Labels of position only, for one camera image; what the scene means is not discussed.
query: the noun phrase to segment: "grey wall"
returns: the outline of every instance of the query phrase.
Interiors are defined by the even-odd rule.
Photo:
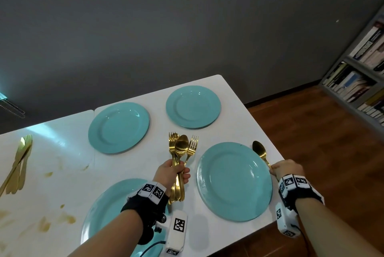
[[[0,130],[215,74],[244,103],[317,80],[383,2],[0,0],[0,91],[28,113]]]

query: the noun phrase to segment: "hand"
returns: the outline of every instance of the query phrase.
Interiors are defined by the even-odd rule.
[[[281,177],[286,176],[287,174],[305,176],[303,167],[291,159],[277,162],[271,165],[271,168],[272,170],[269,172],[272,175],[275,175],[278,181],[281,179]]]
[[[184,168],[184,162],[180,161],[180,164],[177,166],[172,166],[172,159],[165,161],[161,164],[153,177],[153,181],[159,182],[160,184],[166,187],[166,195],[170,196],[170,189],[172,185],[175,184],[177,174],[184,170],[183,180],[184,184],[188,183],[188,179],[191,177],[189,174],[190,169],[188,167]]]

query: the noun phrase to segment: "teal plate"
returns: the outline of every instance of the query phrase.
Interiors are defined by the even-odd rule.
[[[167,99],[166,110],[174,123],[185,128],[197,129],[208,126],[217,119],[221,103],[212,90],[191,85],[172,92]]]
[[[203,154],[197,188],[213,213],[238,222],[261,215],[272,197],[266,163],[252,149],[233,142],[216,144]]]
[[[99,152],[120,153],[136,145],[148,127],[149,114],[144,107],[133,102],[117,103],[93,119],[88,140]]]
[[[138,190],[147,181],[139,178],[125,179],[104,191],[94,202],[89,210],[81,230],[81,244],[101,230],[106,224],[112,221],[121,211],[123,205],[127,202],[127,195]],[[132,257],[140,257],[142,252],[150,245],[158,241],[164,241],[166,238],[165,230],[161,233],[155,233],[153,239],[146,245],[137,245],[132,253]],[[149,249],[146,257],[157,257],[162,250],[162,245],[156,245]]]

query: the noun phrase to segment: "shelf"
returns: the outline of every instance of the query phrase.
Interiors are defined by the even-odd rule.
[[[341,97],[337,93],[333,92],[328,87],[324,85],[319,85],[319,86],[324,90],[325,93],[327,93],[329,96],[335,99],[342,107],[344,107],[350,113],[352,113],[353,115],[361,119],[366,125],[368,125],[368,127],[374,129],[374,131],[378,133],[382,139],[384,139],[384,126],[382,126],[376,119],[372,118],[366,113],[363,113],[357,110],[356,108],[351,106],[349,103],[341,99]]]
[[[382,74],[379,74],[378,72],[368,68],[368,66],[366,66],[364,63],[361,63],[358,60],[351,58],[350,56],[346,56],[343,61],[348,63],[361,73],[367,75],[369,78],[372,78],[376,82],[384,82],[384,77]]]

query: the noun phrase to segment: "forearm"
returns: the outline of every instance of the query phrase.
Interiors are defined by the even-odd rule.
[[[296,208],[318,257],[383,256],[316,199],[298,199]]]
[[[113,221],[88,239],[68,257],[127,257],[135,249],[143,231],[136,211],[121,212]]]

